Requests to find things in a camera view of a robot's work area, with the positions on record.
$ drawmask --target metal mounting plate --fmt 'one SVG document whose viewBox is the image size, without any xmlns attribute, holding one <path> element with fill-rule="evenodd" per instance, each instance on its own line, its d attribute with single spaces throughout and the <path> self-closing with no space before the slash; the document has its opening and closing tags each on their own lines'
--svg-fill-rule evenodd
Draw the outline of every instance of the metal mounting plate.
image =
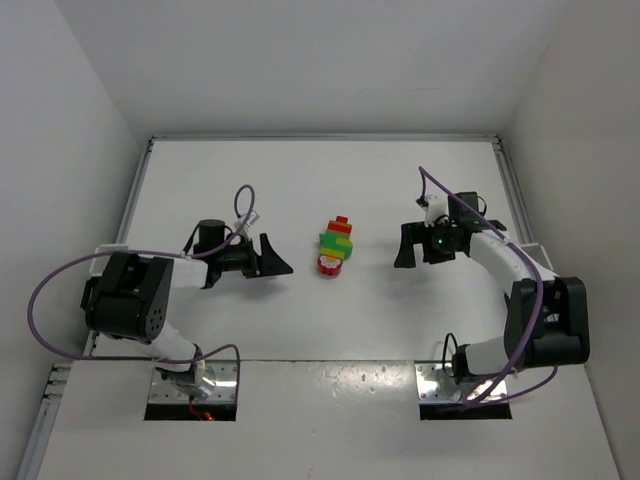
<svg viewBox="0 0 640 480">
<path fill-rule="evenodd" d="M 450 364 L 447 363 L 445 365 L 447 368 L 451 368 Z M 448 405 L 458 403 L 462 395 L 469 388 L 469 385 L 456 385 L 452 378 L 445 375 L 440 362 L 416 363 L 415 369 L 418 400 L 421 405 Z M 485 391 L 489 385 L 491 385 L 491 380 L 487 380 L 479 385 L 467 398 L 469 400 L 474 399 Z M 500 400 L 506 396 L 507 385 L 503 381 L 484 401 Z"/>
<path fill-rule="evenodd" d="M 235 362 L 206 362 L 203 394 L 196 397 L 194 405 L 233 405 L 236 399 L 237 380 L 238 371 Z M 160 372 L 154 370 L 147 403 L 149 405 L 187 405 L 189 397 L 171 383 L 162 380 Z"/>
</svg>

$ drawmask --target lego brick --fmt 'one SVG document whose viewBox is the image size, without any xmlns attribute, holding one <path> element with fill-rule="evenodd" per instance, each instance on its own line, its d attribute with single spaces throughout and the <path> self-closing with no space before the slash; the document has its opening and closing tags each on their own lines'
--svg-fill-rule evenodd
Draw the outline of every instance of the lego brick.
<svg viewBox="0 0 640 480">
<path fill-rule="evenodd" d="M 353 250 L 353 243 L 351 243 L 351 240 L 333 232 L 320 235 L 320 246 L 332 248 L 347 254 Z"/>
<path fill-rule="evenodd" d="M 329 222 L 329 226 L 327 227 L 327 231 L 331 232 L 342 232 L 346 234 L 351 234 L 351 225 L 348 223 L 340 223 L 340 222 Z"/>
<path fill-rule="evenodd" d="M 322 247 L 320 249 L 320 255 L 327 255 L 329 257 L 336 257 L 340 260 L 344 260 L 346 257 L 345 252 L 340 252 L 338 250 L 334 250 L 332 248 Z"/>
</svg>

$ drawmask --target white enclosure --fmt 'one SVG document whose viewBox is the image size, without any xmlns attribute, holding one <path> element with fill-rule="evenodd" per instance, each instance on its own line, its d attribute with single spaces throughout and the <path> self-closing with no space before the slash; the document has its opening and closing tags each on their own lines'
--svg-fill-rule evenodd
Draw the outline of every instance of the white enclosure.
<svg viewBox="0 0 640 480">
<path fill-rule="evenodd" d="M 143 139 L 504 129 L 567 0 L 56 0 Z"/>
<path fill-rule="evenodd" d="M 640 288 L 637 0 L 0 3 L 0 379 L 6 387 L 0 398 L 0 480 L 15 478 L 29 438 L 19 478 L 37 475 L 30 459 L 47 448 L 44 432 L 65 389 L 64 379 L 49 385 L 41 402 L 56 359 L 29 334 L 27 298 L 55 266 L 116 241 L 136 160 L 149 139 L 300 133 L 316 140 L 304 147 L 314 153 L 302 153 L 301 142 L 220 142 L 215 148 L 221 150 L 211 153 L 211 142 L 192 142 L 176 161 L 174 150 L 185 145 L 156 142 L 153 161 L 159 167 L 138 177 L 144 182 L 134 184 L 136 203 L 120 230 L 121 239 L 136 246 L 179 249 L 196 220 L 230 219 L 233 192 L 248 180 L 258 188 L 258 230 L 269 233 L 275 250 L 296 269 L 289 278 L 269 281 L 226 275 L 208 295 L 172 296 L 186 336 L 208 345 L 238 341 L 247 359 L 239 421 L 222 427 L 231 435 L 228 444 L 212 440 L 229 476 L 234 445 L 247 444 L 247 432 L 260 427 L 277 430 L 279 442 L 267 442 L 264 432 L 252 439 L 249 445 L 262 438 L 269 448 L 265 457 L 244 456 L 240 477 L 277 458 L 279 467 L 261 473 L 279 479 L 536 478 L 536 472 L 545 478 L 615 478 L 597 405 L 620 476 L 640 478 L 640 426 L 632 401 L 640 384 L 629 380 L 637 376 L 640 334 L 634 303 Z M 350 132 L 368 135 L 369 142 L 349 147 L 354 150 L 347 156 L 340 153 L 347 142 L 319 141 L 327 140 L 324 134 Z M 386 134 L 398 134 L 396 142 L 373 141 L 388 139 Z M 438 134 L 440 140 L 442 134 L 473 134 L 475 143 L 451 136 L 414 142 L 404 134 Z M 478 134 L 492 135 L 491 142 Z M 267 144 L 271 150 L 264 152 Z M 297 161 L 289 164 L 292 157 Z M 213 187 L 206 175 L 210 162 L 219 174 Z M 420 216 L 413 203 L 418 164 L 430 165 L 456 189 L 482 190 L 490 212 L 521 240 L 540 242 L 560 274 L 585 281 L 589 382 L 582 367 L 564 368 L 545 390 L 515 405 L 515 419 L 504 424 L 414 423 L 409 363 L 434 358 L 448 331 L 464 341 L 489 338 L 504 316 L 491 279 L 464 258 L 402 275 L 390 268 L 400 223 Z M 190 174 L 189 166 L 205 174 Z M 327 176 L 329 167 L 341 175 Z M 261 177 L 273 169 L 285 169 L 287 180 L 309 169 L 314 183 L 305 186 L 305 178 L 264 185 Z M 372 169 L 383 173 L 362 183 Z M 196 189 L 211 189 L 211 198 L 201 199 Z M 353 220 L 354 256 L 335 284 L 316 285 L 313 242 L 338 214 Z M 460 283 L 461 276 L 467 283 Z M 82 268 L 61 276 L 36 311 L 45 336 L 76 352 L 87 335 L 78 308 L 84 278 Z M 343 306 L 345 320 L 323 316 L 329 294 Z M 98 343 L 100 351 L 122 347 Z M 309 364 L 307 371 L 287 360 L 337 363 Z M 376 395 L 364 396 L 357 384 L 357 395 L 344 397 L 353 391 L 345 388 L 334 398 L 333 383 L 322 379 L 315 393 L 305 390 L 323 372 L 355 387 L 350 382 L 358 369 L 367 378 L 380 374 L 382 360 L 398 373 L 396 391 L 391 381 L 388 388 L 367 383 Z M 153 436 L 148 452 L 164 454 L 153 448 L 168 447 L 170 435 L 137 417 L 145 368 L 74 367 L 47 452 L 50 475 L 41 478 L 89 478 L 93 470 L 83 468 L 106 468 L 107 459 L 126 478 L 127 462 L 109 455 L 96 460 L 87 450 L 96 441 L 105 451 L 126 454 L 123 437 Z M 522 375 L 509 388 L 544 373 Z M 107 389 L 92 383 L 94 375 L 114 379 L 118 387 L 104 395 Z M 127 391 L 131 385 L 116 378 L 136 386 Z M 90 392 L 88 385 L 94 387 Z M 271 417 L 257 418 L 266 397 L 279 389 L 313 398 L 287 398 L 282 405 L 290 415 L 267 410 Z M 96 408 L 106 412 L 104 419 L 88 415 Z M 366 421 L 389 411 L 387 423 Z M 325 420 L 322 431 L 318 424 Z M 574 420 L 584 423 L 565 428 Z M 175 435 L 191 438 L 186 430 Z M 409 454 L 394 456 L 400 448 L 392 444 Z M 285 448 L 297 448 L 299 456 Z M 71 458 L 73 449 L 91 460 L 52 467 L 52 458 Z M 187 458 L 197 463 L 210 453 L 199 445 Z M 568 463 L 578 454 L 585 463 Z M 165 460 L 158 468 L 167 469 L 155 478 L 171 471 Z"/>
<path fill-rule="evenodd" d="M 232 218 L 233 194 L 249 181 L 261 215 L 254 229 L 295 272 L 227 273 L 211 290 L 172 294 L 167 318 L 183 335 L 205 350 L 238 344 L 236 422 L 143 421 L 152 366 L 78 363 L 40 478 L 173 478 L 185 468 L 206 477 L 212 465 L 225 478 L 615 478 L 582 366 L 515 402 L 513 420 L 420 421 L 412 361 L 439 359 L 448 331 L 464 342 L 500 334 L 506 309 L 495 281 L 464 256 L 394 269 L 400 223 L 422 217 L 414 199 L 423 165 L 456 191 L 478 190 L 513 232 L 494 146 L 154 142 L 121 241 L 176 251 L 198 220 Z M 317 234 L 335 215 L 349 217 L 355 246 L 341 275 L 326 279 L 316 271 Z M 131 348 L 100 336 L 95 353 Z M 515 392 L 547 374 L 508 385 Z"/>
</svg>

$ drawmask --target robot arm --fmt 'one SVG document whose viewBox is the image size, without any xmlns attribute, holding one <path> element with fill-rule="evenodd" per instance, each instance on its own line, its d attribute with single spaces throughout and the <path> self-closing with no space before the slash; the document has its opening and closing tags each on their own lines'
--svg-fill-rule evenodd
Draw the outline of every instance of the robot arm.
<svg viewBox="0 0 640 480">
<path fill-rule="evenodd" d="M 457 195 L 478 210 L 479 197 L 475 192 Z M 449 216 L 444 213 L 446 208 L 436 196 L 418 199 L 418 204 L 426 212 L 425 221 L 402 225 L 400 251 L 394 266 L 415 267 L 413 245 L 421 244 L 425 263 L 454 260 L 456 252 L 462 252 L 495 278 L 508 303 L 504 335 L 481 343 L 461 345 L 452 361 L 457 382 L 494 376 L 506 365 L 533 312 L 534 275 L 522 258 L 508 247 L 508 240 L 498 238 L 451 198 L 448 199 Z M 490 223 L 499 230 L 506 230 L 496 220 L 490 220 Z M 517 368 L 523 370 L 586 362 L 589 357 L 589 331 L 584 284 L 577 278 L 560 277 L 529 259 L 543 281 L 543 308 Z"/>
<path fill-rule="evenodd" d="M 187 242 L 196 254 L 207 252 L 225 240 L 220 220 L 198 223 Z M 188 360 L 202 355 L 200 348 L 183 338 L 166 319 L 171 288 L 211 288 L 223 272 L 239 270 L 246 278 L 293 273 L 273 250 L 266 234 L 260 235 L 261 254 L 248 235 L 239 243 L 204 257 L 171 259 L 146 257 L 126 251 L 114 252 L 100 276 L 85 285 L 81 307 L 87 326 L 112 339 L 132 342 L 140 353 L 157 358 L 163 378 L 183 389 L 200 385 L 204 361 L 179 364 L 162 359 Z"/>
</svg>

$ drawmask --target white table surface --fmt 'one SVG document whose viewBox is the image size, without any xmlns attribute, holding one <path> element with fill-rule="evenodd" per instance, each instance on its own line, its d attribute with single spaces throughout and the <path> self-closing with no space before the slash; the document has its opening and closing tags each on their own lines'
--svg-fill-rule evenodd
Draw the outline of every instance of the white table surface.
<svg viewBox="0 0 640 480">
<path fill-rule="evenodd" d="M 465 343 L 499 335 L 506 309 L 464 255 L 429 266 L 419 251 L 417 268 L 393 268 L 400 225 L 424 218 L 419 165 L 454 191 L 477 190 L 488 216 L 515 231 L 489 142 L 160 141 L 126 242 L 177 251 L 198 220 L 232 222 L 233 196 L 251 183 L 261 216 L 253 232 L 268 233 L 295 272 L 230 272 L 211 290 L 174 290 L 167 318 L 185 337 L 203 349 L 236 343 L 251 360 L 437 358 L 447 332 Z M 316 271 L 318 234 L 336 215 L 349 217 L 354 250 L 327 279 Z M 98 351 L 125 349 L 101 339 Z"/>
<path fill-rule="evenodd" d="M 171 321 L 187 338 L 239 345 L 236 422 L 144 422 L 151 365 L 76 362 L 39 478 L 617 478 L 581 366 L 515 402 L 513 420 L 419 421 L 410 361 L 438 358 L 448 331 L 462 342 L 498 334 L 505 309 L 465 258 L 393 269 L 400 224 L 421 217 L 418 165 L 477 190 L 513 231 L 488 142 L 157 142 L 132 247 L 181 248 L 199 219 L 231 220 L 235 189 L 251 182 L 258 230 L 295 273 L 224 274 L 213 290 L 172 294 Z M 326 280 L 316 241 L 335 215 L 349 216 L 355 247 Z M 116 352 L 128 351 L 99 341 L 96 353 Z M 509 390 L 547 373 L 524 372 Z"/>
</svg>

